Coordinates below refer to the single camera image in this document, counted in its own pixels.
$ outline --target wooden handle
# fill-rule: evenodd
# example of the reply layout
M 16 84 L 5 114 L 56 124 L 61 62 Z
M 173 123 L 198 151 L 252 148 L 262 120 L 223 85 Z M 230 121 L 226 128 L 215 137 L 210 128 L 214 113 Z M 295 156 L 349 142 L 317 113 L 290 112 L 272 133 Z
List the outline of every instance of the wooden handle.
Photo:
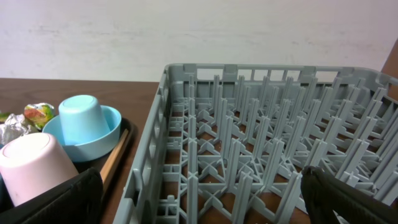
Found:
M 116 167 L 118 166 L 121 156 L 123 155 L 123 152 L 124 152 L 123 144 L 126 141 L 128 134 L 129 134 L 129 131 L 127 129 L 125 129 L 123 131 L 122 136 L 120 137 L 118 144 L 114 147 L 114 149 L 112 150 L 108 159 L 106 160 L 104 166 L 101 169 L 100 174 L 101 174 L 102 182 L 104 185 L 104 191 L 103 191 L 104 194 L 109 187 L 109 184 L 111 182 L 114 171 L 116 170 Z

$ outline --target dish rack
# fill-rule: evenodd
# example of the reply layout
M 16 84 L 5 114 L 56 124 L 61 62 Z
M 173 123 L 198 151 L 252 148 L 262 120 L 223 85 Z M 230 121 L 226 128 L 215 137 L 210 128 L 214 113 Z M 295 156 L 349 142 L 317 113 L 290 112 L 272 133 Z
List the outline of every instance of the dish rack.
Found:
M 114 223 L 288 223 L 305 217 L 307 165 L 391 205 L 397 84 L 367 68 L 168 65 Z

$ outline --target wall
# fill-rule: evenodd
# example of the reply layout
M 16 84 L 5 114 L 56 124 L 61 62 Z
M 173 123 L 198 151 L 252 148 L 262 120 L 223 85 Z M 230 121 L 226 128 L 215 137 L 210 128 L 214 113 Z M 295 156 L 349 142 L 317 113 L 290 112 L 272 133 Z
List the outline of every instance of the wall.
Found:
M 380 70 L 398 1 L 1 0 L 0 77 L 158 81 L 168 63 Z

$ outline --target light blue plastic cup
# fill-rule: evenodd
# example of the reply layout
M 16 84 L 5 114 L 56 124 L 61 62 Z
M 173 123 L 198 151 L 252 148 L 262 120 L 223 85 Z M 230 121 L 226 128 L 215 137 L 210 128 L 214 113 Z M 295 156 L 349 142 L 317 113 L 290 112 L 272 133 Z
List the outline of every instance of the light blue plastic cup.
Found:
M 94 96 L 73 96 L 64 100 L 58 110 L 66 145 L 91 142 L 110 132 L 100 104 Z

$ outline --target brown wooden table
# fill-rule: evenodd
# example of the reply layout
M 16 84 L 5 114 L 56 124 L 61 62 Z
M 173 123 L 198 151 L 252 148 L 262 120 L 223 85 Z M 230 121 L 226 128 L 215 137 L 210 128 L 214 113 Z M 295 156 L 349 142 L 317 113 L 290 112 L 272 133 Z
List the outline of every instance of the brown wooden table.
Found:
M 21 114 L 29 103 L 46 102 L 56 108 L 62 100 L 80 94 L 97 97 L 101 105 L 112 106 L 137 128 L 133 147 L 126 149 L 107 195 L 101 223 L 112 223 L 126 184 L 141 132 L 158 83 L 101 82 L 75 80 L 24 80 L 0 78 L 0 110 Z

